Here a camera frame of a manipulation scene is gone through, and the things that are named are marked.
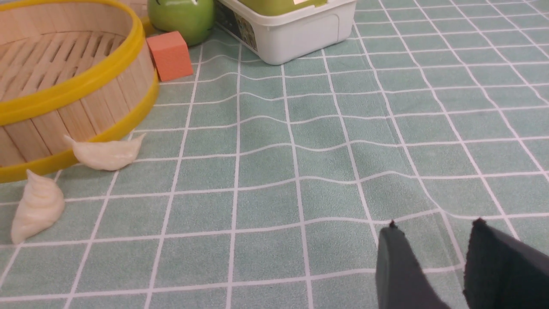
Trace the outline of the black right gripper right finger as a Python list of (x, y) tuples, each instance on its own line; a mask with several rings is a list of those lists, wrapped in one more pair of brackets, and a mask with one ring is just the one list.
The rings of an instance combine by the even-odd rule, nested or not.
[(549, 258), (479, 218), (469, 237), (463, 293), (471, 309), (546, 309)]

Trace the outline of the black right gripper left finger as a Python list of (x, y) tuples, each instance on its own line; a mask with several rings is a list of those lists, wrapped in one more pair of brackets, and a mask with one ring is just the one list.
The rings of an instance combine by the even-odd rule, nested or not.
[(376, 264), (380, 309), (448, 309), (429, 284), (405, 234), (391, 221), (379, 233)]

